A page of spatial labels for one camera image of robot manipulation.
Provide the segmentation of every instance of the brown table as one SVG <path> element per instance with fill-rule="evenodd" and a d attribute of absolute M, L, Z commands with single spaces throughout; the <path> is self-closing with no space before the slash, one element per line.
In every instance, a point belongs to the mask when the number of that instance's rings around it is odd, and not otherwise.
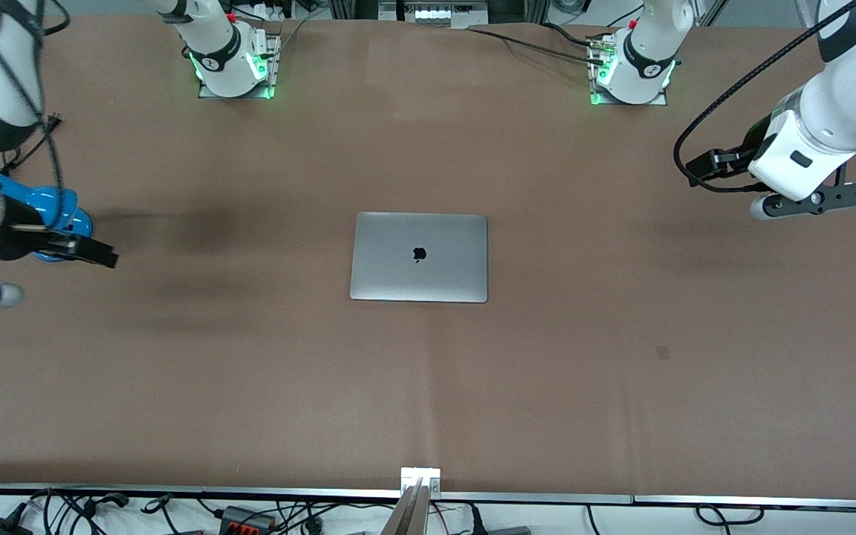
<path fill-rule="evenodd" d="M 0 264 L 27 291 L 0 311 L 0 482 L 388 488 L 421 464 L 445 490 L 856 499 L 856 210 L 760 223 L 670 161 L 792 35 L 694 30 L 670 105 L 627 108 L 495 38 L 313 21 L 274 100 L 225 102 L 159 20 L 76 18 L 48 111 L 122 257 Z M 789 55 L 687 157 L 820 65 Z M 351 301 L 361 210 L 486 214 L 490 301 Z"/>

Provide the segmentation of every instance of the brown tabletop surface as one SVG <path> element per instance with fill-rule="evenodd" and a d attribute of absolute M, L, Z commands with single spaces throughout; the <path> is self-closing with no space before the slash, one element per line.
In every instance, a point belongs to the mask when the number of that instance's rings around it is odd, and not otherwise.
<path fill-rule="evenodd" d="M 312 21 L 276 98 L 227 102 L 196 99 L 160 20 L 76 17 L 47 108 L 121 261 L 0 263 L 27 292 L 0 309 L 0 482 L 390 488 L 431 465 L 445 490 L 856 499 L 856 210 L 758 222 L 672 165 L 794 34 L 693 30 L 669 105 L 630 108 L 493 37 Z M 687 158 L 821 65 L 799 48 Z M 50 182 L 45 153 L 15 176 Z M 490 301 L 350 300 L 363 210 L 488 216 Z"/>

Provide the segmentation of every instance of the blue clamp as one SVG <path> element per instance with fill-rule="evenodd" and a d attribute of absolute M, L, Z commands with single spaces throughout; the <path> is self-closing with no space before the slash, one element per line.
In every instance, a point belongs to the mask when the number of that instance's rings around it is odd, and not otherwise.
<path fill-rule="evenodd" d="M 28 204 L 38 211 L 44 224 L 54 223 L 54 230 L 59 233 L 75 234 L 91 238 L 94 226 L 91 216 L 78 207 L 78 193 L 73 189 L 64 189 L 62 192 L 61 216 L 55 220 L 58 213 L 58 189 L 54 186 L 28 187 L 15 182 L 7 176 L 0 174 L 0 193 L 14 199 L 22 204 Z M 34 253 L 40 260 L 45 262 L 64 262 L 62 258 L 48 256 L 47 254 Z"/>

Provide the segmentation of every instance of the red wire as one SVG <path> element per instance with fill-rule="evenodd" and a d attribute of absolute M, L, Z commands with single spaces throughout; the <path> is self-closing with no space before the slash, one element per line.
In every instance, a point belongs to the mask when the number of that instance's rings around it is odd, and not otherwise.
<path fill-rule="evenodd" d="M 451 535 L 451 531 L 448 531 L 448 522 L 444 521 L 444 515 L 441 514 L 441 509 L 438 507 L 438 504 L 431 502 L 431 505 L 435 508 L 435 512 L 438 514 L 438 520 L 441 520 L 441 527 L 444 528 L 444 535 Z"/>

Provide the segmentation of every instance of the laptop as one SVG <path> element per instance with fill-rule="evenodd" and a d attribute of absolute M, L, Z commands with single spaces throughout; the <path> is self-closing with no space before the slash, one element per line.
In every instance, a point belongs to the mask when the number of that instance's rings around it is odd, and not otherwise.
<path fill-rule="evenodd" d="M 359 213 L 349 296 L 371 301 L 486 302 L 487 218 Z"/>

